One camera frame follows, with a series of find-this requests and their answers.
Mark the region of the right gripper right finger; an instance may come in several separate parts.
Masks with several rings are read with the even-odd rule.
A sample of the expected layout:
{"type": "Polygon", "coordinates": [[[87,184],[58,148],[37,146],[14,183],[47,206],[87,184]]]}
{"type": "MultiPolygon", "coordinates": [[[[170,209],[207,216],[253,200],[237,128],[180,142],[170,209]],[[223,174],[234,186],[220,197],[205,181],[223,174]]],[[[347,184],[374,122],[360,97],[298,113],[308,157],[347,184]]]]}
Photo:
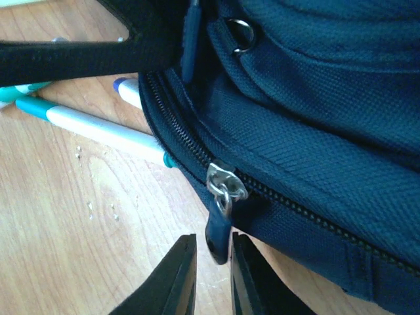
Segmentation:
{"type": "Polygon", "coordinates": [[[283,283],[245,234],[232,234],[230,271],[234,314],[314,313],[283,283]]]}

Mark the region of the navy blue backpack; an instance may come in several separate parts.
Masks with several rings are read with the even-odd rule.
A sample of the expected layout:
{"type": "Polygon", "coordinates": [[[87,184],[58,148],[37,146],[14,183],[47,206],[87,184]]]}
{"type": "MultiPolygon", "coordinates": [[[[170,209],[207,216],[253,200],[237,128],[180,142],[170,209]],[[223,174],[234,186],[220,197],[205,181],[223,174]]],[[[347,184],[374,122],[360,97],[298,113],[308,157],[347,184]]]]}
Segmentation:
{"type": "Polygon", "coordinates": [[[419,2],[202,1],[194,78],[139,77],[211,213],[395,314],[419,313],[419,2]]]}

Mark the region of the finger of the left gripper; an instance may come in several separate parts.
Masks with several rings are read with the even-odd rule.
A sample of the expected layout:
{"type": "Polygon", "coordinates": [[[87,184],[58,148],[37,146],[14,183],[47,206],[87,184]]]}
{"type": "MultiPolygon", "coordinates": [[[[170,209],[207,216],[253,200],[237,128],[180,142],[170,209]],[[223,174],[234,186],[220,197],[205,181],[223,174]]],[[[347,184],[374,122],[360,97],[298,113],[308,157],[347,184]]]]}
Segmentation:
{"type": "Polygon", "coordinates": [[[157,72],[180,59],[183,1],[101,1],[129,31],[124,42],[1,42],[1,85],[157,72]]]}

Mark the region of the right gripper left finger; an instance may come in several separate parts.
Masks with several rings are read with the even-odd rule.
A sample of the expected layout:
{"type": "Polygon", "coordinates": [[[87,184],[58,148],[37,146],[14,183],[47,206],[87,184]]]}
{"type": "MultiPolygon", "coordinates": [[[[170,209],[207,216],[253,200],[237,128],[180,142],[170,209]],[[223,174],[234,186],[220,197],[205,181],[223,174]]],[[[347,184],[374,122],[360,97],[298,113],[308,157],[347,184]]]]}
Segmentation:
{"type": "Polygon", "coordinates": [[[143,284],[111,313],[193,314],[196,274],[196,235],[182,235],[143,284]]]}

